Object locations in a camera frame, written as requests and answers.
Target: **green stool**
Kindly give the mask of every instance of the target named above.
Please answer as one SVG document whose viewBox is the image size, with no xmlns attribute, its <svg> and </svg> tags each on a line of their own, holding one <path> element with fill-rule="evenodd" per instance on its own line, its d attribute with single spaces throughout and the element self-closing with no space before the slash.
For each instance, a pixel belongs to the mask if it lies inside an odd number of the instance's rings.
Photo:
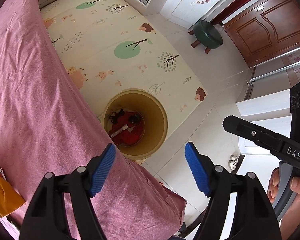
<svg viewBox="0 0 300 240">
<path fill-rule="evenodd" d="M 191 44 L 193 48 L 202 43 L 207 48 L 205 53 L 209 53 L 211 49 L 216 49 L 223 44 L 223 39 L 217 29 L 204 20 L 198 21 L 193 26 L 193 31 L 189 31 L 190 35 L 195 35 L 197 40 Z"/>
</svg>

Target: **blue textured pad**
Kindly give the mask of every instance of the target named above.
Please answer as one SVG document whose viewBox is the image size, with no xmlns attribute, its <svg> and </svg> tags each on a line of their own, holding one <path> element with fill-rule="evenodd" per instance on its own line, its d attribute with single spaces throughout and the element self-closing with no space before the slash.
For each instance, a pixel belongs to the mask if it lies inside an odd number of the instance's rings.
<svg viewBox="0 0 300 240">
<path fill-rule="evenodd" d="M 102 190 L 103 184 L 106 181 L 114 159 L 115 147 L 114 145 L 111 145 L 92 175 L 91 188 L 89 190 L 91 196 L 95 196 Z"/>
<path fill-rule="evenodd" d="M 211 189 L 209 187 L 208 174 L 199 160 L 198 155 L 200 154 L 197 152 L 197 149 L 193 149 L 191 143 L 186 144 L 185 154 L 186 160 L 199 190 L 207 197 L 210 194 Z"/>
</svg>

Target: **play mat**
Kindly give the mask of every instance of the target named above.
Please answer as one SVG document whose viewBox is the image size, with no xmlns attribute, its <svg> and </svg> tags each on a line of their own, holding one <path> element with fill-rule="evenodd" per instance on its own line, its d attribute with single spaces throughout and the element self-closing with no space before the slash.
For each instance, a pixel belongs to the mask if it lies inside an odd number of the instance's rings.
<svg viewBox="0 0 300 240">
<path fill-rule="evenodd" d="M 207 94 L 174 47 L 124 0 L 57 0 L 41 10 L 51 42 L 100 119 L 125 89 L 154 95 L 169 137 Z"/>
</svg>

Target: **brown door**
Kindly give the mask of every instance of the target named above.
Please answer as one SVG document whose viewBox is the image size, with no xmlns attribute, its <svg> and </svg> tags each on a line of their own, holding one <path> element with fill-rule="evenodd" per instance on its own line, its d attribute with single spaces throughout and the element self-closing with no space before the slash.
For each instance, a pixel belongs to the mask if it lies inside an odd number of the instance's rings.
<svg viewBox="0 0 300 240">
<path fill-rule="evenodd" d="M 224 26 L 249 67 L 300 47 L 295 0 L 259 0 Z"/>
</svg>

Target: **fingernail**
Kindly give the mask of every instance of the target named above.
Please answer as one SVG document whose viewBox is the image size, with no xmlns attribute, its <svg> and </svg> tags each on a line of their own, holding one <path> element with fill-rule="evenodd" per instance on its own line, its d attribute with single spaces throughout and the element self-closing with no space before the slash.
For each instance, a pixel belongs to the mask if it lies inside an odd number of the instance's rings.
<svg viewBox="0 0 300 240">
<path fill-rule="evenodd" d="M 298 179 L 296 177 L 292 178 L 291 187 L 296 188 L 298 186 Z"/>
</svg>

